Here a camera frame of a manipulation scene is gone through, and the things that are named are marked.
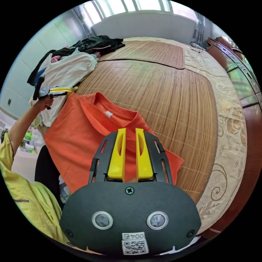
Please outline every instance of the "bamboo mat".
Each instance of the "bamboo mat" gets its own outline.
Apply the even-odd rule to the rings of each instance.
[[[125,41],[126,46],[113,53],[103,55],[99,62],[108,60],[132,59],[150,61],[177,69],[185,68],[184,50],[172,44],[152,41]]]
[[[218,117],[210,82],[187,69],[113,60],[98,63],[76,93],[95,92],[117,106],[138,111],[164,148],[184,159],[176,185],[197,202],[217,147]]]

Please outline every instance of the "qr code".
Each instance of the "qr code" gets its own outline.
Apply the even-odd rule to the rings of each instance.
[[[134,241],[122,241],[124,255],[142,255],[148,253],[148,246],[145,239]]]

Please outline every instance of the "window frame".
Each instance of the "window frame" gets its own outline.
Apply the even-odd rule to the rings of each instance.
[[[99,15],[99,17],[100,17],[100,19],[101,19],[100,22],[102,22],[102,21],[105,20],[105,19],[110,19],[110,18],[113,17],[113,16],[114,16],[114,17],[115,17],[115,16],[122,16],[122,15],[127,15],[127,14],[132,14],[132,13],[154,13],[154,14],[156,14],[156,13],[165,13],[165,14],[170,14],[170,15],[174,15],[174,16],[181,16],[181,17],[190,19],[190,20],[192,20],[192,21],[194,21],[194,22],[197,22],[197,17],[196,17],[196,20],[195,20],[195,19],[192,19],[192,18],[187,17],[187,16],[175,14],[175,13],[174,13],[174,10],[173,10],[173,7],[172,7],[172,4],[171,4],[171,1],[170,1],[170,0],[167,0],[167,1],[168,1],[168,5],[169,5],[170,11],[165,11],[165,6],[164,6],[164,4],[163,4],[163,0],[158,0],[161,10],[144,10],[144,9],[139,10],[138,5],[137,5],[137,3],[136,3],[136,0],[132,0],[133,5],[134,5],[134,8],[135,8],[135,11],[128,11],[128,8],[127,8],[127,5],[126,5],[126,3],[125,3],[125,0],[121,0],[122,4],[123,4],[123,6],[124,6],[125,12],[122,12],[122,13],[119,13],[119,14],[114,14],[114,13],[113,13],[113,10],[112,10],[112,8],[111,8],[111,6],[110,6],[110,4],[105,0],[106,5],[107,5],[107,7],[108,7],[108,9],[109,9],[109,11],[110,11],[110,14],[111,14],[110,16],[106,16],[106,15],[105,15],[105,13],[104,13],[104,11],[103,11],[103,8],[102,8],[101,5],[99,4],[98,0],[92,0],[92,1],[89,1],[89,2],[91,2],[91,3],[93,4],[93,6],[95,7],[95,9],[96,9],[96,11],[97,11],[97,13],[98,13],[98,15]],[[86,6],[85,6],[86,3],[87,3],[87,2],[83,3],[82,6],[84,7],[84,10],[85,10],[85,12],[86,12],[86,15],[88,16],[88,18],[90,19],[90,21],[92,22],[92,24],[95,25],[95,24],[97,24],[97,23],[94,23],[94,21],[92,20],[91,16],[89,15],[88,10],[87,10],[87,8],[86,8]]]

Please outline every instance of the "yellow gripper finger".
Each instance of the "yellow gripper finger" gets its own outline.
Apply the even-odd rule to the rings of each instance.
[[[136,181],[151,179],[153,170],[147,149],[144,130],[136,128]]]
[[[72,90],[67,87],[57,87],[57,88],[50,88],[49,93],[56,93],[56,92],[67,92],[68,94],[72,93]]]
[[[126,128],[118,129],[112,157],[108,169],[110,179],[121,179],[125,181],[126,160]]]

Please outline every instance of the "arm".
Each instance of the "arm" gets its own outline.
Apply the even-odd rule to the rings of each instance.
[[[47,106],[51,106],[53,103],[53,99],[50,97],[46,97],[45,99],[38,100],[33,106],[29,108],[29,110],[19,118],[15,124],[12,126],[8,133],[8,137],[13,149],[13,155],[15,156],[17,149],[25,137],[25,134],[37,117],[37,115],[46,109]]]

